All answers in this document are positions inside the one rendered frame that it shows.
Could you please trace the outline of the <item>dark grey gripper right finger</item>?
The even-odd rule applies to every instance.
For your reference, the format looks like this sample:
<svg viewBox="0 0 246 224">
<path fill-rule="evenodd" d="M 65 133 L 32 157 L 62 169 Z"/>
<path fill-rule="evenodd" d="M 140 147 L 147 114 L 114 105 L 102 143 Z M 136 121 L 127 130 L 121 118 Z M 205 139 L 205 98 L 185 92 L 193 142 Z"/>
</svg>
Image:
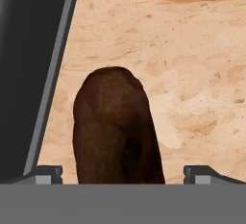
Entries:
<svg viewBox="0 0 246 224">
<path fill-rule="evenodd" d="M 184 184 L 190 185 L 246 185 L 246 182 L 224 176 L 208 165 L 186 165 L 184 167 Z"/>
</svg>

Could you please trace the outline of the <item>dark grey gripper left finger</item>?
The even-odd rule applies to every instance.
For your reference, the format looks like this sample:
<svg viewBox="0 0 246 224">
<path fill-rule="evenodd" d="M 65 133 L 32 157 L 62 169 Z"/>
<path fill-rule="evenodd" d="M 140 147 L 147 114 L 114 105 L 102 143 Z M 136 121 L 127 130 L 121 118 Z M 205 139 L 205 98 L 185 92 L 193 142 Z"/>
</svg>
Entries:
<svg viewBox="0 0 246 224">
<path fill-rule="evenodd" d="M 20 184 L 20 185 L 61 185 L 62 166 L 61 165 L 39 165 L 28 174 L 6 181 L 0 185 Z"/>
</svg>

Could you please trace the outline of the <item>dark brown sweet potato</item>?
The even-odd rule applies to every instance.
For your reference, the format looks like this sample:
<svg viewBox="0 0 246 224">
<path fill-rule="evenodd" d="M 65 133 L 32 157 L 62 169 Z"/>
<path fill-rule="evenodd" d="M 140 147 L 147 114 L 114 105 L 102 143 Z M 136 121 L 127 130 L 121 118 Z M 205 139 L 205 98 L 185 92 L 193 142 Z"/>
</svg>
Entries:
<svg viewBox="0 0 246 224">
<path fill-rule="evenodd" d="M 164 184 L 149 101 L 130 70 L 91 72 L 73 106 L 73 149 L 80 184 Z"/>
</svg>

